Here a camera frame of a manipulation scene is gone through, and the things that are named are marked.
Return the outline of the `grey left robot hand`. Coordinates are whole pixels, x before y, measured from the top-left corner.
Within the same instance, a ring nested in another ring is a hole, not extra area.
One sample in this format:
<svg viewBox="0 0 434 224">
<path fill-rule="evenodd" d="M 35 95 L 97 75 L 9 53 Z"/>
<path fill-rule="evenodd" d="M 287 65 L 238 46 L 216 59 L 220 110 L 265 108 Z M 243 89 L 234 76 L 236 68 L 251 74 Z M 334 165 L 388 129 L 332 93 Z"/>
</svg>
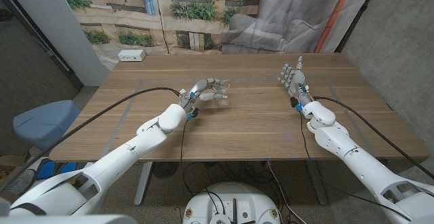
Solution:
<svg viewBox="0 0 434 224">
<path fill-rule="evenodd" d="M 230 87 L 229 80 L 207 78 L 199 80 L 189 91 L 180 96 L 178 105 L 186 112 L 193 108 L 196 100 L 209 101 L 228 98 L 226 92 Z"/>
</svg>

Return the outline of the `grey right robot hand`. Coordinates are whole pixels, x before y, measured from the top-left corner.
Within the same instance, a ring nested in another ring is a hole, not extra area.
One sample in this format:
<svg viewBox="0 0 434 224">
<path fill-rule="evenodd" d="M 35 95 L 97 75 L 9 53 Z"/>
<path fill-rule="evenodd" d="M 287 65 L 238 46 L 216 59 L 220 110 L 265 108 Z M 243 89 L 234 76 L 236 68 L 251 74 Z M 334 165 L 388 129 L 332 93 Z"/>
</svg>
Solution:
<svg viewBox="0 0 434 224">
<path fill-rule="evenodd" d="M 313 101 L 311 96 L 308 95 L 308 88 L 305 82 L 304 73 L 302 72 L 302 65 L 303 57 L 300 56 L 295 68 L 291 67 L 289 64 L 285 64 L 281 76 L 277 78 L 278 81 L 288 90 L 288 94 L 292 98 L 292 104 L 295 104 L 294 100 L 296 100 L 301 107 Z"/>
</svg>

